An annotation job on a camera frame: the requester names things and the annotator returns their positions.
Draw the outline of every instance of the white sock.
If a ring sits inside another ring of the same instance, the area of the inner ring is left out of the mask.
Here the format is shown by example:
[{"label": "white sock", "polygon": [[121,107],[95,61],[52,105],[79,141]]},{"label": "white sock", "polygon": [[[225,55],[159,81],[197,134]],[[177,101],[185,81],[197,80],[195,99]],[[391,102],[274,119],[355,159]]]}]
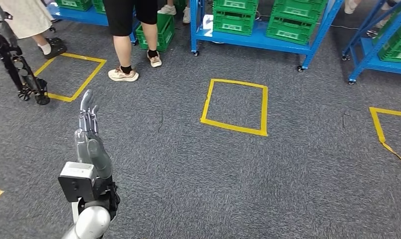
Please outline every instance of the white sock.
[{"label": "white sock", "polygon": [[44,55],[48,55],[51,53],[51,45],[48,43],[45,46],[40,46],[38,44],[38,46],[42,49],[42,52],[44,53]]}]

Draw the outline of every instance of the cable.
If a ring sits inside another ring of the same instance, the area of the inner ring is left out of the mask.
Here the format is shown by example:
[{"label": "cable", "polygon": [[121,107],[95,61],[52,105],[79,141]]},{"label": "cable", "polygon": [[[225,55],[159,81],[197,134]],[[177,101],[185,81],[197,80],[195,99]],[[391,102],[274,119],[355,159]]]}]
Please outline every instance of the cable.
[{"label": "cable", "polygon": [[332,26],[332,27],[341,27],[341,28],[345,28],[345,29],[349,29],[349,30],[359,30],[359,29],[356,28],[356,27],[337,26],[337,25],[330,25],[330,26]]}]

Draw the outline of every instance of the robotic arm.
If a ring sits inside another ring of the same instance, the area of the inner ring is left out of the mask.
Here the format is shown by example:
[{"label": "robotic arm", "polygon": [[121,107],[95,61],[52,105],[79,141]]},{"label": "robotic arm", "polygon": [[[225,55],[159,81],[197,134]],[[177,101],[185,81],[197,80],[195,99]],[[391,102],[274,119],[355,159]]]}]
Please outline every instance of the robotic arm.
[{"label": "robotic arm", "polygon": [[101,239],[117,215],[120,198],[112,180],[111,160],[98,135],[98,106],[93,92],[82,98],[79,129],[75,131],[78,162],[66,162],[58,180],[72,203],[75,224],[63,239]]}]

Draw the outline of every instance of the black sock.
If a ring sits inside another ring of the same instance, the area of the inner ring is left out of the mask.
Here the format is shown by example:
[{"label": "black sock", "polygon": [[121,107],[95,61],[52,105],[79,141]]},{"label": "black sock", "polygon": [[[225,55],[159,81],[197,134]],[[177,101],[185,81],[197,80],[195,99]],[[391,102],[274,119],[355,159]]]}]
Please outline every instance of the black sock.
[{"label": "black sock", "polygon": [[128,66],[128,67],[123,67],[120,66],[121,70],[125,73],[125,74],[130,74],[130,72],[132,71],[132,66]]},{"label": "black sock", "polygon": [[154,50],[154,51],[148,50],[148,56],[150,58],[158,56],[157,50]]}]

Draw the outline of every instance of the robot finger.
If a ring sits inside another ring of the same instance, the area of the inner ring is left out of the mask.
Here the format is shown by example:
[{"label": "robot finger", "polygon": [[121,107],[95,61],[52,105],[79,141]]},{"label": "robot finger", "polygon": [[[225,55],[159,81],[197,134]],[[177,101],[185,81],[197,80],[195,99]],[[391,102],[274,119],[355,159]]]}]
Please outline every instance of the robot finger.
[{"label": "robot finger", "polygon": [[94,93],[92,90],[87,90],[85,92],[85,94],[82,97],[82,101],[81,101],[81,108],[80,108],[81,113],[88,112],[88,108],[91,107],[93,95],[94,95]]},{"label": "robot finger", "polygon": [[98,112],[99,109],[100,108],[98,107],[98,105],[95,105],[94,108],[92,108],[92,110],[91,110],[92,126],[93,126],[93,130],[94,130],[95,134],[98,133],[97,112]]}]

